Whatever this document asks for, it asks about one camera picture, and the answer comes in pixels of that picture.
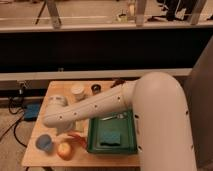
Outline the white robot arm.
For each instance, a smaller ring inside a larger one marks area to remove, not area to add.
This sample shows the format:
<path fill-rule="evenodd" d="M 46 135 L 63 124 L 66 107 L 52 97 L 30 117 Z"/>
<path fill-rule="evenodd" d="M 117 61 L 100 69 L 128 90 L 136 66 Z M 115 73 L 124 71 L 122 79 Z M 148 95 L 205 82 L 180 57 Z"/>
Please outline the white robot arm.
<path fill-rule="evenodd" d="M 190 112 L 180 83 L 151 72 L 72 105 L 49 98 L 43 124 L 58 133 L 79 120 L 133 112 L 141 171 L 197 171 Z"/>

